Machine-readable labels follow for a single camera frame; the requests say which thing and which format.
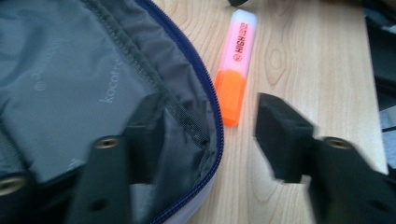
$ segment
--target orange highlighter cap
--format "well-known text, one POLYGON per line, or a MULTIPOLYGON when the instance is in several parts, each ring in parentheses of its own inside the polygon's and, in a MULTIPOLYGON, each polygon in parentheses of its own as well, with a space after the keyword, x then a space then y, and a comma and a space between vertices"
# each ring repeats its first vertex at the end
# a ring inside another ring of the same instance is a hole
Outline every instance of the orange highlighter cap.
POLYGON ((239 122, 256 25, 256 16, 242 9, 231 18, 215 79, 222 120, 228 126, 239 122))

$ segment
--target zipper teeth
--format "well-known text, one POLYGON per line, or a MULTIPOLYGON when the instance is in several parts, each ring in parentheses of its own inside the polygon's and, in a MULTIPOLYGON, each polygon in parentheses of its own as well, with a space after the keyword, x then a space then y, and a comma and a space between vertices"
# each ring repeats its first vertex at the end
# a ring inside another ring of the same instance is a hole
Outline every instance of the zipper teeth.
POLYGON ((147 0, 136 0, 136 2, 146 9, 148 13, 152 16, 152 18, 158 22, 163 29, 165 30, 166 33, 170 35, 172 39, 175 40, 175 42, 178 44, 180 50, 184 53, 186 58, 191 62, 192 67, 194 70, 197 72, 197 74, 205 75, 205 78, 202 78, 202 76, 198 76, 198 78, 201 81, 201 84, 206 88, 206 91, 210 91, 211 95, 208 95, 208 98, 212 105, 215 107, 217 110, 215 113, 215 122, 218 127, 218 149, 219 149, 219 154, 216 158, 214 166, 210 169, 209 173, 206 175, 206 177, 184 198, 179 200, 177 203, 175 203, 171 208, 160 214, 158 217, 156 217, 151 223, 163 223, 165 222, 166 219, 168 219, 170 216, 172 216, 174 213, 176 213, 178 210, 180 210, 184 205, 186 205, 192 198, 194 198, 202 189, 203 187, 209 182, 209 180, 213 177, 215 172, 217 171, 222 153, 223 153, 223 146, 224 146, 224 135, 223 135, 223 124, 221 121, 221 114, 219 112, 219 101, 216 98, 216 91, 213 88, 213 85, 211 83, 210 76, 207 72, 207 69, 204 67, 204 64, 194 49, 193 45, 191 42, 188 40, 188 38, 181 33, 175 23, 157 6, 155 5, 152 1, 147 1, 147 0))

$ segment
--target wood grain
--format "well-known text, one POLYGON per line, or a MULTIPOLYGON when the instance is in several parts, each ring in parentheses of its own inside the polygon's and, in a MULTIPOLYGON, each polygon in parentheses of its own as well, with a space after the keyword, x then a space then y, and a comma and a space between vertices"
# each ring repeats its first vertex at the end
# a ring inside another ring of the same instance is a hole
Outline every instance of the wood grain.
MULTIPOLYGON (((235 8, 226 0, 154 0, 186 34, 212 78, 235 8)), ((311 223, 305 185, 272 178, 253 138, 257 93, 285 99, 318 126, 316 136, 353 142, 386 172, 361 7, 347 1, 250 0, 258 16, 240 123, 225 128, 217 180, 190 223, 311 223)))

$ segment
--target orange highlighter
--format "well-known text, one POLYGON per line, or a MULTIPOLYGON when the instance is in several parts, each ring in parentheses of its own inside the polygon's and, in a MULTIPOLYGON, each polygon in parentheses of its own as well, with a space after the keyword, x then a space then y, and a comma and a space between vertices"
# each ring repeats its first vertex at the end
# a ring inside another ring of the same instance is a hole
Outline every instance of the orange highlighter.
POLYGON ((248 78, 257 18, 242 9, 231 18, 221 62, 215 79, 223 123, 238 124, 248 78))

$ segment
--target bag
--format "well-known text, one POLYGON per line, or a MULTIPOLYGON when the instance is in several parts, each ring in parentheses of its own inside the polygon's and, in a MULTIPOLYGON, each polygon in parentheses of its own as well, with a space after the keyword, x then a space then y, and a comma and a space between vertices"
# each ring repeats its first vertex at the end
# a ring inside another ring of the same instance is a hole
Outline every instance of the bag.
POLYGON ((222 155, 219 105, 151 1, 0 1, 0 71, 0 223, 64 222, 92 143, 120 135, 155 92, 163 147, 152 182, 130 185, 133 223, 185 222, 204 201, 222 155))

